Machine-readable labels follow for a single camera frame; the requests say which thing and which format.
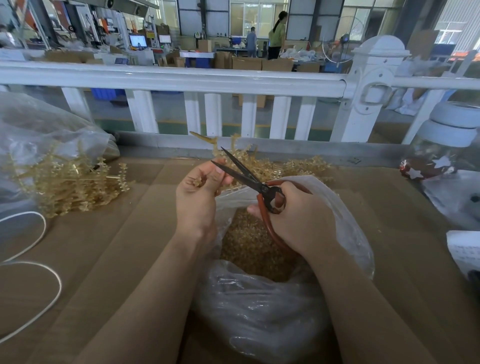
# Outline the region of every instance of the jar lid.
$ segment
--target jar lid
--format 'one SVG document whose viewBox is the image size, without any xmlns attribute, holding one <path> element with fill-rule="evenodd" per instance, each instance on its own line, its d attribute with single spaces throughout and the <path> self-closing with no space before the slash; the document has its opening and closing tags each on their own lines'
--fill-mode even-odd
<svg viewBox="0 0 480 364">
<path fill-rule="evenodd" d="M 473 142 L 477 136 L 477 129 L 456 128 L 427 120 L 421 125 L 417 135 L 432 143 L 464 148 Z"/>
<path fill-rule="evenodd" d="M 439 102 L 433 108 L 430 119 L 460 128 L 478 128 L 480 107 L 456 101 Z"/>
</svg>

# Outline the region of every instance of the white railing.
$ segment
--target white railing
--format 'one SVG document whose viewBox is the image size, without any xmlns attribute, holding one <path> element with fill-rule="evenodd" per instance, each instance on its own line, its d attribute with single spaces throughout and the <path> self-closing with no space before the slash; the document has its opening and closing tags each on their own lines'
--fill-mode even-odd
<svg viewBox="0 0 480 364">
<path fill-rule="evenodd" d="M 273 95 L 272 139 L 285 138 L 291 97 L 299 96 L 302 101 L 296 140 L 308 139 L 316 98 L 332 97 L 341 99 L 341 104 L 330 141 L 366 142 L 392 87 L 432 89 L 404 139 L 404 144 L 408 144 L 445 90 L 480 90 L 480 80 L 459 78 L 452 73 L 439 78 L 395 77 L 398 65 L 409 52 L 393 36 L 371 38 L 354 53 L 348 74 L 0 61 L 0 91 L 8 91 L 12 85 L 59 86 L 72 112 L 93 120 L 82 88 L 125 89 L 135 130 L 144 133 L 159 133 L 151 90 L 183 91 L 187 127 L 197 133 L 200 131 L 198 93 L 205 93 L 208 136 L 222 135 L 220 94 L 243 94 L 243 137 L 254 135 L 256 95 Z"/>
</svg>

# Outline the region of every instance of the black scissor blade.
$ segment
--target black scissor blade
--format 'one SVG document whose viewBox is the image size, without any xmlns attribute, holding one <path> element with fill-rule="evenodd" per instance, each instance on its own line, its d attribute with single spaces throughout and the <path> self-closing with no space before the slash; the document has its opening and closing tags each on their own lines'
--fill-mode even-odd
<svg viewBox="0 0 480 364">
<path fill-rule="evenodd" d="M 258 193 L 262 193 L 262 186 L 263 186 L 263 183 L 261 182 L 257 182 L 257 181 L 253 181 L 251 180 L 250 178 L 244 176 L 243 174 L 241 173 L 238 173 L 236 170 L 233 170 L 232 168 L 230 167 L 227 167 L 227 166 L 224 166 L 223 164 L 220 164 L 220 163 L 217 163 L 215 162 L 214 160 L 212 160 L 212 163 L 215 164 L 217 167 L 219 167 L 220 169 L 222 169 L 223 171 L 225 171 L 225 173 L 229 174 L 230 176 L 232 176 L 233 178 L 235 178 L 237 181 L 239 181 L 240 183 L 243 183 L 245 184 L 246 186 L 250 187 L 250 188 L 253 188 L 255 191 L 257 191 Z"/>
<path fill-rule="evenodd" d="M 259 179 L 257 177 L 255 177 L 255 175 L 250 172 L 248 170 L 247 167 L 245 167 L 243 165 L 242 162 L 240 162 L 238 159 L 236 159 L 233 154 L 231 154 L 228 150 L 226 150 L 224 147 L 222 147 L 222 150 L 225 152 L 225 154 L 227 155 L 228 158 L 230 158 L 230 160 L 235 163 L 235 165 L 238 167 L 238 169 L 240 169 L 240 172 L 242 172 L 246 177 L 254 180 L 254 181 L 257 181 L 257 182 L 260 182 Z"/>
</svg>

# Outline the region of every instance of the scissors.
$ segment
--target scissors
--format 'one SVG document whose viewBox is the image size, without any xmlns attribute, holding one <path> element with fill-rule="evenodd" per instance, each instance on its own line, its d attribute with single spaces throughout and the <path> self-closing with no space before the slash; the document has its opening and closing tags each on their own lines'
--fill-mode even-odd
<svg viewBox="0 0 480 364">
<path fill-rule="evenodd" d="M 237 181 L 245 184 L 246 186 L 254 189 L 258 192 L 257 201 L 258 207 L 260 209 L 260 213 L 262 215 L 262 220 L 264 222 L 265 228 L 267 229 L 268 234 L 272 238 L 272 240 L 285 252 L 290 254 L 297 254 L 294 250 L 292 250 L 280 236 L 275 233 L 272 222 L 270 221 L 270 216 L 268 212 L 273 214 L 279 214 L 283 211 L 283 207 L 286 203 L 285 195 L 282 192 L 282 189 L 279 187 L 283 182 L 283 180 L 276 180 L 276 181 L 269 181 L 267 183 L 261 182 L 252 172 L 248 170 L 247 167 L 243 165 L 238 159 L 236 159 L 230 152 L 228 152 L 225 148 L 222 148 L 225 152 L 227 157 L 238 167 L 241 173 L 224 166 L 223 164 L 217 163 L 212 160 L 212 163 L 215 164 L 217 167 L 222 169 L 225 173 L 229 174 Z M 290 181 L 297 187 L 299 190 L 306 192 L 308 194 L 312 194 L 306 187 L 303 185 Z"/>
</svg>

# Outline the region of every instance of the green shirt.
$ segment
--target green shirt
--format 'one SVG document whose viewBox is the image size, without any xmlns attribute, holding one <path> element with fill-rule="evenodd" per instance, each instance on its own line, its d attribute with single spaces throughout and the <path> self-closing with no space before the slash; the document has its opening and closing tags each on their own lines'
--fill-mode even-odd
<svg viewBox="0 0 480 364">
<path fill-rule="evenodd" d="M 273 29 L 268 33 L 268 39 L 270 40 L 271 47 L 281 47 L 282 38 L 285 37 L 285 24 L 278 23 L 276 26 L 275 32 Z"/>
</svg>

